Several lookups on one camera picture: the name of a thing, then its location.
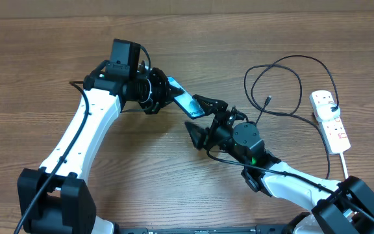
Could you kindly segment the white power strip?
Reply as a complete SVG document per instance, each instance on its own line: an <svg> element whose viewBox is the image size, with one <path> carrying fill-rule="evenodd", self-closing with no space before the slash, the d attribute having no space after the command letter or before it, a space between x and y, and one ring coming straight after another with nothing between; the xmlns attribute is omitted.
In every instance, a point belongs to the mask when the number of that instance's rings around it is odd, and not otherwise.
<svg viewBox="0 0 374 234"><path fill-rule="evenodd" d="M310 102L314 111L315 105L335 103L332 94L326 90L318 90L310 94ZM341 154L351 145L340 116L328 122L318 122L322 135L325 138L329 154Z"/></svg>

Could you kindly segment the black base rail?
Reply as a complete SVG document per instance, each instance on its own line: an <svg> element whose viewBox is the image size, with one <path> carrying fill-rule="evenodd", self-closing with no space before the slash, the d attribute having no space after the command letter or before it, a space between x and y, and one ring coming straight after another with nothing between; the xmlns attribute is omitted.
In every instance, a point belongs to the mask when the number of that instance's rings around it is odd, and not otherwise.
<svg viewBox="0 0 374 234"><path fill-rule="evenodd" d="M208 227L208 228L175 228L147 229L146 227L118 227L118 234L276 234L283 233L286 224L259 224L253 227Z"/></svg>

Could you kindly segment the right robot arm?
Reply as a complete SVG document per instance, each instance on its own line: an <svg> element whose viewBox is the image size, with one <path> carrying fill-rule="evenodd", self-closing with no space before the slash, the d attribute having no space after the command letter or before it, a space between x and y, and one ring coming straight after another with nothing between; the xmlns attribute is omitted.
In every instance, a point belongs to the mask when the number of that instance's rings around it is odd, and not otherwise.
<svg viewBox="0 0 374 234"><path fill-rule="evenodd" d="M265 148L257 124L222 100L193 95L187 102L193 118L213 115L212 125L185 126L196 149L217 146L241 166L252 191L288 200L303 209L285 233L374 233L374 192L361 179L322 179L293 169Z"/></svg>

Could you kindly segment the white charger plug adapter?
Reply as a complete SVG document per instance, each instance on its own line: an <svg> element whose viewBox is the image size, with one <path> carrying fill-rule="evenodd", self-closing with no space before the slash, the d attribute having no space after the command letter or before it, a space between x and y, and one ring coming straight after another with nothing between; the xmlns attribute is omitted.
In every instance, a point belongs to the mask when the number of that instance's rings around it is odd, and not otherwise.
<svg viewBox="0 0 374 234"><path fill-rule="evenodd" d="M314 106L314 116L318 122L328 122L338 118L341 109L335 103Z"/></svg>

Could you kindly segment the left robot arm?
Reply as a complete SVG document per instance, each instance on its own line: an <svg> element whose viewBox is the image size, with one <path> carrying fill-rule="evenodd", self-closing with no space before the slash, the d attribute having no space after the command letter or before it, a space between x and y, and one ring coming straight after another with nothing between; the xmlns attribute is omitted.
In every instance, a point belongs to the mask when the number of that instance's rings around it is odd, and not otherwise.
<svg viewBox="0 0 374 234"><path fill-rule="evenodd" d="M144 46L115 39L108 60L83 81L71 81L81 101L56 148L36 170L24 169L17 188L21 219L15 232L119 233L116 223L100 218L88 178L110 126L126 112L126 102L156 114L176 103L189 117L202 115L194 98L172 77L140 61Z"/></svg>

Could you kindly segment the Samsung Galaxy smartphone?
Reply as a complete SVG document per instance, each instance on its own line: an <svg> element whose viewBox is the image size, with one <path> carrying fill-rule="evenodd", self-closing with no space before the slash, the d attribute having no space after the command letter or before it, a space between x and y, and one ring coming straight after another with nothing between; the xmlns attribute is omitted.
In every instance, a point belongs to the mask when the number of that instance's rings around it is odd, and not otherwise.
<svg viewBox="0 0 374 234"><path fill-rule="evenodd" d="M204 110L199 103L189 94L174 78L168 77L169 84L172 87L182 90L181 94L177 94L173 101L184 111L191 119L200 118L205 115Z"/></svg>

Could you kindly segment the cardboard backdrop panel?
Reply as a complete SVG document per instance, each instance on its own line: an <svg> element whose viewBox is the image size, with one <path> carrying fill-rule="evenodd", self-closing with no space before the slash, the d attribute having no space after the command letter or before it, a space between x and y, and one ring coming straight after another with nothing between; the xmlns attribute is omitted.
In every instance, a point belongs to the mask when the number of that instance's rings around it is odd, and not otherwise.
<svg viewBox="0 0 374 234"><path fill-rule="evenodd" d="M0 0L0 19L374 11L374 0Z"/></svg>

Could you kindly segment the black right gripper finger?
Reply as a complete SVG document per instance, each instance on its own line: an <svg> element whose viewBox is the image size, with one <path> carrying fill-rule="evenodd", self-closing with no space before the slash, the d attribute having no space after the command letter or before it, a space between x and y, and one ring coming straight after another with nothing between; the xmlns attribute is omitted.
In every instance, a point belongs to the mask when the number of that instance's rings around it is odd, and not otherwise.
<svg viewBox="0 0 374 234"><path fill-rule="evenodd" d="M198 94L193 95L193 98L198 102L205 116L225 112L228 107L228 104L223 100L212 99Z"/></svg>
<svg viewBox="0 0 374 234"><path fill-rule="evenodd" d="M202 128L192 122L185 122L185 127L190 135L193 146L197 150L208 149L207 138L210 131L209 127Z"/></svg>

